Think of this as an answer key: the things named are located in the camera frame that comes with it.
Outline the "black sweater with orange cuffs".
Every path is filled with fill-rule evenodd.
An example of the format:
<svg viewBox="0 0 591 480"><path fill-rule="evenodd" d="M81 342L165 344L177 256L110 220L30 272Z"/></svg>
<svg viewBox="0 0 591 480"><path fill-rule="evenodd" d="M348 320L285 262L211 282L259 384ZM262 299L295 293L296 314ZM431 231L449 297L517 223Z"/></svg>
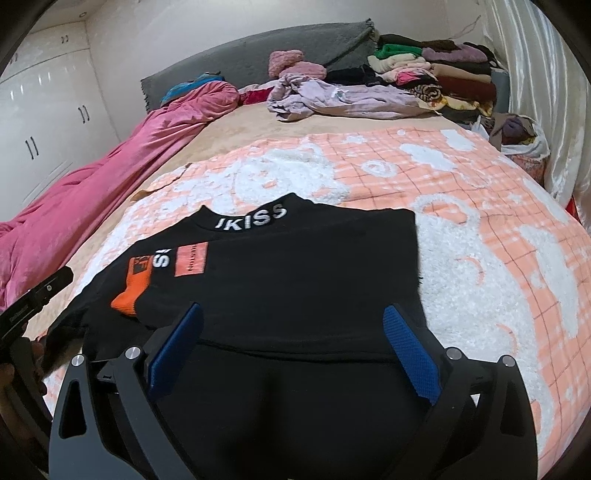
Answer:
<svg viewBox="0 0 591 480"><path fill-rule="evenodd" d="M142 347L192 303L204 329L152 402L198 479L383 479L409 473L430 408L384 334L428 328L414 212L288 194L242 216L201 208L98 273L50 327L45 368Z"/></svg>

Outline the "pile of folded clothes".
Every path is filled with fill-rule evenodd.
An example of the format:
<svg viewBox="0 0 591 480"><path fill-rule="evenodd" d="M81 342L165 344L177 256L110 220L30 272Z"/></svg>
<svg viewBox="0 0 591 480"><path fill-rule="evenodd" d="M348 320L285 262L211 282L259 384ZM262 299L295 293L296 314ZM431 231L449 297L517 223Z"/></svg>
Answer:
<svg viewBox="0 0 591 480"><path fill-rule="evenodd" d="M469 124L480 115L509 110L509 74L491 49L471 42L381 35L375 50L352 67L329 69L325 81L393 86L457 123Z"/></svg>

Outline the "pink velvet duvet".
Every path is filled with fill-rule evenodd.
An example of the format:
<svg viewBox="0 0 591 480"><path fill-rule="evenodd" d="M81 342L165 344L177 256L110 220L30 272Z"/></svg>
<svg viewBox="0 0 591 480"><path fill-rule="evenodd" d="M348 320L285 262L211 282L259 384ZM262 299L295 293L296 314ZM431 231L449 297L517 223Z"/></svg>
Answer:
<svg viewBox="0 0 591 480"><path fill-rule="evenodd" d="M151 111L101 159L54 183L1 223L1 309L66 265L80 246L150 175L205 126L238 107L226 81L206 82Z"/></svg>

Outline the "red bag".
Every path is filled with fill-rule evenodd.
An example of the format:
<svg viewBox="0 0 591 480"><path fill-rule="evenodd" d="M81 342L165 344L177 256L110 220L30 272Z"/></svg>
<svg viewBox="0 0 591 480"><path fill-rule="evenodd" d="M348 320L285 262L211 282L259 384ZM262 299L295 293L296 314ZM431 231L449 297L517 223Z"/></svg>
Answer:
<svg viewBox="0 0 591 480"><path fill-rule="evenodd" d="M566 207L566 211L577 221L577 222L581 222L580 217L578 215L578 209L577 209L577 205L575 202L575 198L572 197Z"/></svg>

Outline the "white wardrobe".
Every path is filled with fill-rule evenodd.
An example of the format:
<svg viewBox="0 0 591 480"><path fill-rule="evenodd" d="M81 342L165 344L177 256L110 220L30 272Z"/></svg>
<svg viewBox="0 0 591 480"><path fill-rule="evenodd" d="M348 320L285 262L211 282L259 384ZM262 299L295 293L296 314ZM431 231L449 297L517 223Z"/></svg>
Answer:
<svg viewBox="0 0 591 480"><path fill-rule="evenodd" d="M1 75L1 219L119 143L85 24L28 35Z"/></svg>

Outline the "floral laundry basket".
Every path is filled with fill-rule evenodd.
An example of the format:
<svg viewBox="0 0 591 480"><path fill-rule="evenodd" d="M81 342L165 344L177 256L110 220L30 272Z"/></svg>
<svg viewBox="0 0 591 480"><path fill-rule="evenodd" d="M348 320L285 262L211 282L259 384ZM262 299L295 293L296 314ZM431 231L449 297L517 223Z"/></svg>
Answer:
<svg viewBox="0 0 591 480"><path fill-rule="evenodd" d="M518 114L494 113L490 117L479 116L471 130L544 185L551 151L544 131L535 120Z"/></svg>

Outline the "blue garment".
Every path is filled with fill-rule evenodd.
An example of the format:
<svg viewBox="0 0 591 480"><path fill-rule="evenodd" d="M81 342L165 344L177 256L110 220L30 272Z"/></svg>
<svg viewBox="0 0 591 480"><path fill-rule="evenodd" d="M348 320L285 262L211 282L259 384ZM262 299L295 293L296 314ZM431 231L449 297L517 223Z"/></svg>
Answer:
<svg viewBox="0 0 591 480"><path fill-rule="evenodd" d="M223 80L224 80L224 77L219 72L215 72L215 73L205 72L193 80L181 82L181 83L178 83L178 84L172 86L165 93L165 95L161 98L159 106L163 107L165 105L168 105L172 101L186 95L190 91L192 91L192 90L194 90L206 83L213 82L213 81L223 81Z"/></svg>

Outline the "beige bed sheet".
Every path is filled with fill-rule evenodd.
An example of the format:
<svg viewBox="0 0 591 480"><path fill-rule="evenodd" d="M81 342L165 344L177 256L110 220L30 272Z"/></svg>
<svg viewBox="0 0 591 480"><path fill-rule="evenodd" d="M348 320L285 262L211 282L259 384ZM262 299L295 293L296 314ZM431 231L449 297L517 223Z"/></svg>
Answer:
<svg viewBox="0 0 591 480"><path fill-rule="evenodd" d="M237 108L204 128L183 150L175 154L154 174L146 179L139 189L128 197L77 250L68 262L74 272L75 282L56 295L43 311L36 315L28 324L25 336L35 339L44 335L60 311L67 306L75 295L72 290L76 281L86 271L86 265L100 249L106 237L116 227L125 210L133 203L134 196L147 188L158 176L176 168L213 156L228 153L260 139L280 139L304 137L308 134L363 132L385 128L426 128L448 129L459 128L458 125L439 115L405 118L398 120L373 120L360 118L329 117L312 115L297 122L283 123L276 120L266 104L247 105Z"/></svg>

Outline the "red cloth near pillows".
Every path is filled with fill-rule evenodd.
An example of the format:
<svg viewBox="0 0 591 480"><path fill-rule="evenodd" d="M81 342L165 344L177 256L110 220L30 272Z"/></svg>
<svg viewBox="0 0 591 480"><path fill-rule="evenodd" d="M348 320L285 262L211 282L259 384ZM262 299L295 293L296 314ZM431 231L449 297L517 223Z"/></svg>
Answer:
<svg viewBox="0 0 591 480"><path fill-rule="evenodd" d="M249 90L239 95L240 105L253 105L264 103L269 99L270 93L273 88Z"/></svg>

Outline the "white satin curtain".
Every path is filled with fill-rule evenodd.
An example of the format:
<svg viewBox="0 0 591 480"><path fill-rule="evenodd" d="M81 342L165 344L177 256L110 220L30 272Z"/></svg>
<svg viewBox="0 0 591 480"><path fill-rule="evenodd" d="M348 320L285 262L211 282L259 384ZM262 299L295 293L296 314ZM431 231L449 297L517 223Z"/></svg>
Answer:
<svg viewBox="0 0 591 480"><path fill-rule="evenodd" d="M590 82L547 16L530 1L482 1L483 32L510 76L510 111L538 122L550 146L544 177L590 228Z"/></svg>

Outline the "lilac crumpled garment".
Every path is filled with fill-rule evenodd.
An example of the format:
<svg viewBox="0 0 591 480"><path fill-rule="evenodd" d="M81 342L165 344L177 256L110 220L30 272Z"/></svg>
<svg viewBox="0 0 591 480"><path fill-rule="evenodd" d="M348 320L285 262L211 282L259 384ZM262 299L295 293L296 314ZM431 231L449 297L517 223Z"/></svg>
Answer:
<svg viewBox="0 0 591 480"><path fill-rule="evenodd" d="M392 86L341 86L304 75L287 74L270 92L267 110L283 122L324 115L396 120L429 114L419 99Z"/></svg>

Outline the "pink fluffy pillow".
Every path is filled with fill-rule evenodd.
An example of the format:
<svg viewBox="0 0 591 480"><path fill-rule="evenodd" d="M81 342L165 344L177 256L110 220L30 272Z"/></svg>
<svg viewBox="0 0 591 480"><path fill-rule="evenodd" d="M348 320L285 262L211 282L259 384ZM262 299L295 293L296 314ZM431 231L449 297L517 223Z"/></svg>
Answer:
<svg viewBox="0 0 591 480"><path fill-rule="evenodd" d="M269 57L270 79L279 79L284 75L297 74L324 80L327 76L325 67L321 64L304 60L301 50L276 50Z"/></svg>

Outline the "grey headboard cover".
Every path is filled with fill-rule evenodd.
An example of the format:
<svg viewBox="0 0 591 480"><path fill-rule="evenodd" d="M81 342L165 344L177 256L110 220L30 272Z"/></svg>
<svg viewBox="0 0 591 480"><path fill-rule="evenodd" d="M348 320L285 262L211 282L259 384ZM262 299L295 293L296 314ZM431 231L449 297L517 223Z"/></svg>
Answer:
<svg viewBox="0 0 591 480"><path fill-rule="evenodd" d="M218 72L237 88L269 79L270 53L300 50L308 62L327 70L359 67L376 49L379 34L370 19L270 30L204 50L140 81L145 110L159 107L168 90L205 72Z"/></svg>

